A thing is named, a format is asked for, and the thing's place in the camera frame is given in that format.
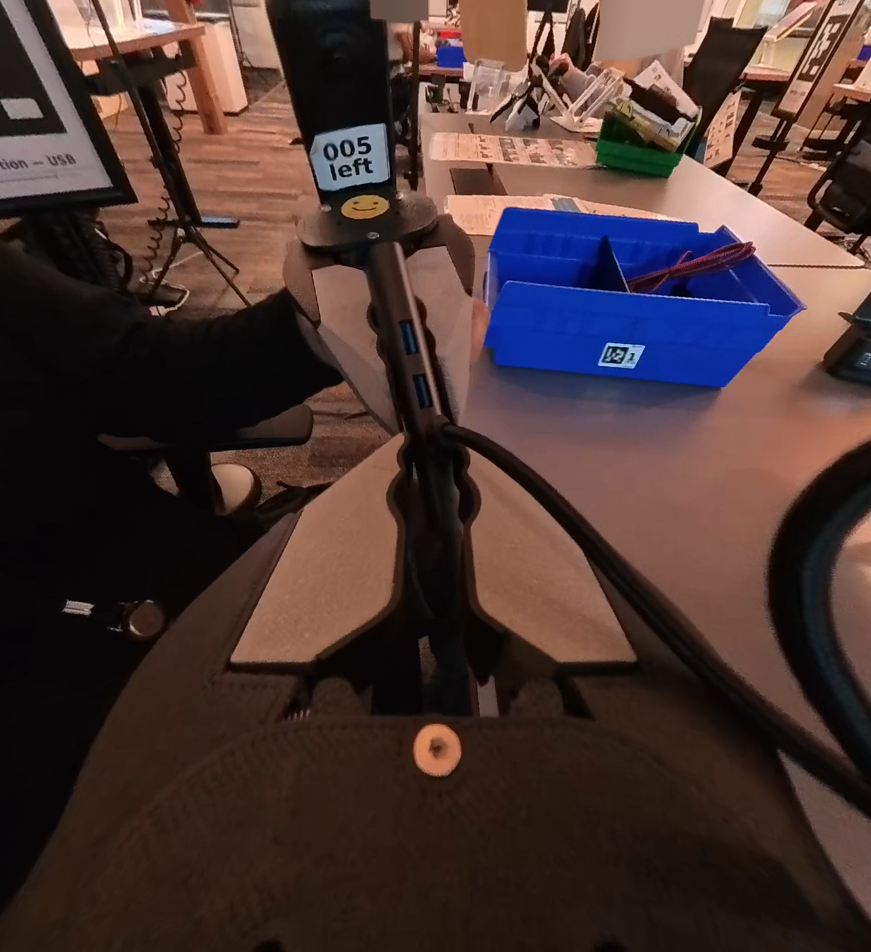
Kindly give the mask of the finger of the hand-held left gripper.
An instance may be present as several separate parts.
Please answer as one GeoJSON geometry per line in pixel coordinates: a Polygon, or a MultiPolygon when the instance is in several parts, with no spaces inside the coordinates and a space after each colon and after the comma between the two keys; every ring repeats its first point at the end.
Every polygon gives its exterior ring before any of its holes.
{"type": "Polygon", "coordinates": [[[418,249],[407,259],[406,272],[421,306],[423,337],[441,414],[452,423],[460,423],[471,378],[474,298],[465,290],[452,256],[443,245],[418,249]]]}
{"type": "Polygon", "coordinates": [[[317,333],[342,376],[370,416],[389,434],[401,430],[389,375],[370,322],[371,294],[366,273],[309,254],[318,309],[317,333]]]}

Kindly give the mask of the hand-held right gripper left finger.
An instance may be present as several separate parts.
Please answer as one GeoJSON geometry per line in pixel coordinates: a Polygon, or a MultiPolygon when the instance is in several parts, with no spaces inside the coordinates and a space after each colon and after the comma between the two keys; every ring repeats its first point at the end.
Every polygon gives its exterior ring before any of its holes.
{"type": "Polygon", "coordinates": [[[394,436],[306,506],[232,655],[233,665],[311,665],[393,611],[406,527],[394,436]]]}

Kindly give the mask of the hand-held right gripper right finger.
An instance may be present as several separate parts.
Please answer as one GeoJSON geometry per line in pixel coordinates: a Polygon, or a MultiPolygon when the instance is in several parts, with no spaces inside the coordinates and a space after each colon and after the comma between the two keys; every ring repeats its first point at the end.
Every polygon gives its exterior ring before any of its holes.
{"type": "Polygon", "coordinates": [[[579,544],[499,466],[469,450],[465,525],[474,608],[555,665],[634,665],[632,646],[579,544]]]}

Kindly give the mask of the blue plastic storage bin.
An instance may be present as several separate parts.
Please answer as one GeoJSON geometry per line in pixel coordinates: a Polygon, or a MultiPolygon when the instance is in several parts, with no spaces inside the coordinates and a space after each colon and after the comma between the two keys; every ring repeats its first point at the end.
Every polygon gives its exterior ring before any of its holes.
{"type": "Polygon", "coordinates": [[[806,304],[728,227],[507,209],[486,344],[520,369],[723,388],[806,304]],[[630,293],[587,286],[607,235],[630,293]]]}

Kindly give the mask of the person's left forearm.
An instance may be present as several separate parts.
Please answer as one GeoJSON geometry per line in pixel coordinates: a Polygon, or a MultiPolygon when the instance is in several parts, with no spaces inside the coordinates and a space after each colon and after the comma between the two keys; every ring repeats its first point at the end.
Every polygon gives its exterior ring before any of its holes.
{"type": "Polygon", "coordinates": [[[120,344],[99,382],[109,436],[207,446],[343,382],[286,291],[214,319],[150,317],[120,344]]]}

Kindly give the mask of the picture strip paper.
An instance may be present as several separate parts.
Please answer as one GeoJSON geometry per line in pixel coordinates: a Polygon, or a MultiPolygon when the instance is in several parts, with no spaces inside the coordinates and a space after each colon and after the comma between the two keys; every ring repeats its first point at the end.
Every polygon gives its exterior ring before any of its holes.
{"type": "Polygon", "coordinates": [[[585,170],[597,165],[585,141],[525,138],[476,133],[436,132],[423,153],[428,160],[585,170]]]}

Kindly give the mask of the clear acrylic box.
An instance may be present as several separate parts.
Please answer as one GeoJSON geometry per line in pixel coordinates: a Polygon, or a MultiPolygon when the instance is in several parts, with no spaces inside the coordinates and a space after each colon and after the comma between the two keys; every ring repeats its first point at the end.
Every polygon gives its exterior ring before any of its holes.
{"type": "Polygon", "coordinates": [[[483,100],[497,101],[507,98],[525,78],[524,68],[510,70],[502,61],[480,58],[468,65],[471,66],[469,93],[478,100],[478,110],[488,108],[482,105],[483,100]]]}

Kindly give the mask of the black bin divider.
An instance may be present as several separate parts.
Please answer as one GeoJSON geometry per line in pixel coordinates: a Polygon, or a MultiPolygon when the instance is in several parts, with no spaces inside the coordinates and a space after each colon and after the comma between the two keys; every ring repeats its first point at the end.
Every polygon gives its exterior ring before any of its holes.
{"type": "Polygon", "coordinates": [[[631,289],[607,235],[600,239],[596,260],[591,267],[587,286],[599,292],[630,293],[631,289]]]}

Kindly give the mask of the clear acrylic stand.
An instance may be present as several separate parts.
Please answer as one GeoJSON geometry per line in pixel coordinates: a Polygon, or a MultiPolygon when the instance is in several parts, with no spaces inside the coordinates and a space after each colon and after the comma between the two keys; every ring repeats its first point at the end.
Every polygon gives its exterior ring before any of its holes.
{"type": "Polygon", "coordinates": [[[574,126],[601,118],[610,103],[628,91],[627,78],[615,67],[592,66],[581,70],[574,65],[559,68],[554,77],[564,108],[561,116],[574,126]]]}

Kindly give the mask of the green storage bin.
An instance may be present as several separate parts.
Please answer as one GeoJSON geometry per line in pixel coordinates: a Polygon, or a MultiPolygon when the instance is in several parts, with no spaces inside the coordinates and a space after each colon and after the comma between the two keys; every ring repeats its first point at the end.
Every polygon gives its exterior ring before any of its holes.
{"type": "Polygon", "coordinates": [[[597,163],[609,170],[667,179],[691,142],[702,111],[667,119],[618,94],[609,100],[595,144],[597,163]]]}

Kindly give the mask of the white cabinet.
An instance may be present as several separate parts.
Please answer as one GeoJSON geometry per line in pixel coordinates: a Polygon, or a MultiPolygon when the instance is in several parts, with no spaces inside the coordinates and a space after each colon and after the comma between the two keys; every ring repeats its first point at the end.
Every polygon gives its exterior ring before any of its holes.
{"type": "MultiPolygon", "coordinates": [[[[209,72],[223,113],[236,116],[249,106],[240,60],[234,42],[232,21],[216,16],[199,21],[204,27],[201,38],[209,72]]],[[[162,82],[169,107],[184,113],[197,113],[196,101],[186,73],[173,74],[162,82]]]]}

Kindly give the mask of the black tripod stand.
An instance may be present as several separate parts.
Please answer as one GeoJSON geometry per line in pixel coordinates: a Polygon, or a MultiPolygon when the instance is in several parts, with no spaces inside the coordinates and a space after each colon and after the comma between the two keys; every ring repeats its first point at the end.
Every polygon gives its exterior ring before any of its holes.
{"type": "Polygon", "coordinates": [[[208,217],[200,212],[159,100],[159,81],[194,65],[194,54],[181,51],[175,58],[169,58],[163,53],[164,44],[161,42],[157,45],[158,53],[146,54],[143,50],[123,53],[102,3],[92,1],[90,6],[108,49],[108,54],[96,59],[96,82],[107,93],[124,92],[128,95],[151,151],[152,165],[163,184],[163,195],[168,200],[168,208],[149,222],[156,234],[157,245],[155,250],[148,252],[140,279],[143,302],[147,306],[158,303],[159,291],[182,249],[191,245],[223,278],[238,301],[249,305],[249,299],[235,281],[239,276],[238,266],[205,236],[206,230],[233,231],[240,222],[234,218],[208,217]]]}

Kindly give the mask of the wooden side table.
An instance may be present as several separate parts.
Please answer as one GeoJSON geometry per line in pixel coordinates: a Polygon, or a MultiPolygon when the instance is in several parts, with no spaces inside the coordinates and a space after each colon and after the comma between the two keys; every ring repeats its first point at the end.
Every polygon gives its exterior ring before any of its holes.
{"type": "MultiPolygon", "coordinates": [[[[171,44],[181,49],[187,47],[194,58],[194,65],[185,68],[175,66],[173,72],[185,72],[188,75],[197,114],[204,133],[221,136],[229,128],[218,94],[217,85],[211,70],[211,59],[204,43],[205,27],[196,19],[177,22],[145,18],[138,30],[121,35],[116,39],[120,54],[130,55],[148,51],[162,51],[171,44]]],[[[111,54],[105,32],[102,28],[64,29],[65,41],[78,62],[92,62],[107,58],[111,54]]]]}

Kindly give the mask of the framed marker sign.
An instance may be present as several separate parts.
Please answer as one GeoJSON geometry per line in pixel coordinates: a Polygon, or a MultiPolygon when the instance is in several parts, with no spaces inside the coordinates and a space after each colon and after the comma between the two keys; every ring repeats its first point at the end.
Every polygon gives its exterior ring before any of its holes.
{"type": "Polygon", "coordinates": [[[48,2],[0,1],[0,219],[136,194],[48,2]]]}

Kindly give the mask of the marker sign on stand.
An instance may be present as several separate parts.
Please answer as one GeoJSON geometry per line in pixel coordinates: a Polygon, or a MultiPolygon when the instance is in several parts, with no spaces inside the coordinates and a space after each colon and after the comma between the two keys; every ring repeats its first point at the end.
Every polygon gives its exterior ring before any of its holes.
{"type": "Polygon", "coordinates": [[[858,16],[863,1],[831,1],[826,5],[809,44],[793,69],[771,115],[796,123],[833,55],[858,16]]]}

